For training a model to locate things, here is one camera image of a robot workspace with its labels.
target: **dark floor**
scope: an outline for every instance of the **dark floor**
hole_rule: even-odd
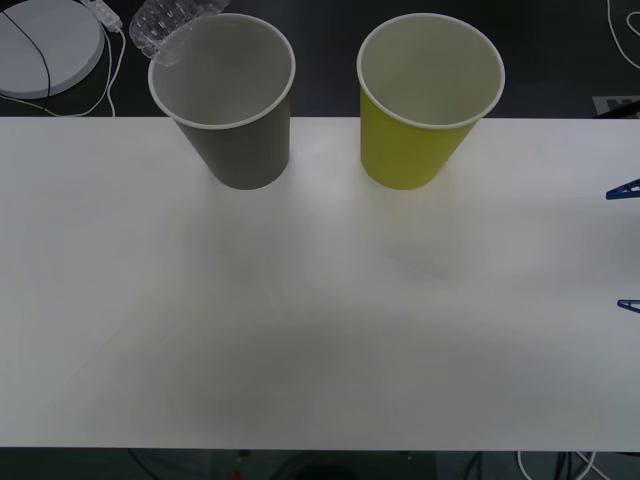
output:
[[[20,0],[0,0],[0,9]],[[128,32],[143,0],[107,0]],[[611,0],[612,21],[626,53],[640,62],[640,38],[625,24],[638,0]],[[272,23],[296,54],[291,91],[293,116],[357,116],[356,57],[376,26],[398,15],[433,12],[464,20],[484,32],[500,51],[506,86],[491,116],[590,118],[594,96],[640,95],[640,70],[628,64],[607,24],[606,0],[232,0],[229,12]],[[640,18],[632,22],[640,28]],[[121,40],[111,34],[114,54]],[[107,55],[80,84],[55,95],[47,106],[60,114],[87,110],[100,97]],[[147,86],[146,59],[132,44],[113,86],[118,116],[162,116]],[[106,101],[92,113],[108,116]],[[0,116],[41,115],[0,100]]]
[[[512,452],[411,453],[238,452],[210,450],[135,450],[145,471],[124,449],[0,449],[3,480],[511,480],[524,478]],[[288,459],[289,468],[278,471]],[[575,478],[584,468],[572,455],[525,453],[523,462],[534,480]],[[640,458],[599,453],[595,465],[609,478],[640,478]],[[232,472],[240,472],[234,477]],[[598,477],[590,472],[585,480]]]

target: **white cable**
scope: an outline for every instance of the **white cable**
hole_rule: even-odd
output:
[[[585,463],[589,462],[589,459],[587,457],[585,457],[581,452],[576,452],[578,454],[578,456],[584,460]],[[594,472],[596,472],[598,475],[600,475],[602,477],[603,480],[611,480],[609,477],[607,477],[604,473],[602,473],[598,467],[596,467],[595,465],[591,465],[591,468]]]
[[[0,98],[4,98],[5,100],[9,100],[11,102],[22,103],[24,105],[29,105],[30,107],[37,108],[38,110],[44,110],[46,113],[48,113],[49,115],[53,115],[54,117],[84,117],[85,115],[90,114],[91,112],[93,112],[96,109],[96,107],[98,105],[100,105],[100,103],[102,102],[102,99],[107,94],[111,84],[113,83],[112,81],[110,81],[111,80],[111,42],[109,41],[109,36],[107,35],[107,31],[104,29],[104,27],[102,27],[102,33],[104,34],[104,38],[107,41],[107,47],[108,47],[108,52],[109,52],[109,70],[107,71],[107,83],[104,86],[104,91],[102,92],[102,95],[100,96],[100,99],[93,105],[93,107],[91,107],[86,112],[73,113],[71,115],[60,115],[60,114],[57,114],[55,112],[52,112],[51,110],[49,110],[47,108],[42,108],[41,106],[36,105],[35,103],[27,102],[27,101],[21,100],[19,98],[7,97],[7,96],[1,95],[1,94],[0,94]],[[112,116],[115,116],[115,112],[113,110],[113,105],[112,105],[112,109],[111,109],[111,114],[112,114]]]
[[[587,473],[589,473],[589,471],[593,468],[594,470],[595,467],[593,466],[593,461],[596,459],[596,452],[591,452],[591,456],[589,457],[589,459],[587,459],[586,457],[584,457],[580,452],[577,452],[578,455],[580,455],[580,458],[582,458],[585,462],[587,462],[587,466],[584,468],[584,470],[580,473],[580,475],[578,475],[574,480],[582,480],[584,477],[587,476]],[[527,473],[527,471],[524,469],[524,465],[522,464],[522,452],[518,451],[516,452],[516,458],[518,459],[518,466],[520,467],[520,472],[522,473],[522,476],[524,478],[526,478],[527,480],[533,480],[529,474]],[[596,471],[599,475],[602,476],[602,472],[600,471]]]
[[[120,71],[120,65],[122,64],[122,57],[124,57],[124,49],[127,46],[127,37],[124,36],[124,33],[122,33],[122,30],[118,28],[116,32],[118,32],[122,37],[122,50],[120,50],[120,57],[118,57],[118,63],[116,64],[116,70],[113,72],[113,78],[111,79],[111,82],[107,87],[107,99],[109,100],[109,105],[111,105],[112,117],[116,116],[116,107],[113,106],[113,100],[111,100],[111,86],[113,85],[113,82],[116,81],[116,77],[118,76],[118,72]]]
[[[516,457],[518,458],[518,466],[520,467],[520,472],[522,473],[522,476],[524,478],[526,478],[527,480],[533,480],[529,474],[527,473],[527,471],[524,469],[524,465],[522,464],[522,452],[518,451],[516,453]]]
[[[638,35],[640,37],[640,33],[631,26],[631,22],[629,22],[629,18],[631,18],[633,15],[640,13],[640,12],[632,12],[629,15],[627,15],[627,26],[633,31],[633,33],[635,33],[636,35]],[[622,47],[620,46],[620,42],[618,41],[618,37],[616,37],[616,32],[613,29],[613,24],[611,23],[611,0],[607,0],[607,21],[609,22],[609,30],[611,30],[611,35],[613,36],[613,41],[616,42],[616,46],[618,47],[618,50],[620,51],[620,53],[622,54],[622,56],[625,58],[625,60],[627,62],[629,62],[631,65],[633,65],[634,67],[636,67],[637,69],[640,69],[640,65],[638,65],[637,63],[635,63],[633,60],[631,60],[629,57],[627,57],[627,54],[624,53],[624,50],[622,50]]]
[[[587,476],[587,473],[589,473],[589,470],[591,470],[593,468],[593,461],[596,459],[596,452],[591,452],[591,456],[589,457],[589,460],[587,460],[585,458],[585,461],[587,462],[587,466],[584,467],[584,470],[582,471],[582,473],[580,475],[578,475],[574,480],[582,480],[584,477]]]

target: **clear plastic bottle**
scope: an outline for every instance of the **clear plastic bottle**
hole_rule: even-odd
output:
[[[133,44],[145,56],[172,65],[176,45],[170,37],[202,15],[217,15],[231,0],[147,0],[129,25]]]

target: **white table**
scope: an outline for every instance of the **white table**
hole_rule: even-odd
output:
[[[0,121],[0,446],[640,450],[640,122],[485,120],[428,186],[294,119]]]

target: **round white lid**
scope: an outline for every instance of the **round white lid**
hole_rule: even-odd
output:
[[[96,66],[104,36],[98,20],[72,0],[28,0],[6,10],[38,45],[51,74],[51,95],[74,86]],[[7,17],[0,15],[0,93],[47,96],[42,57]]]

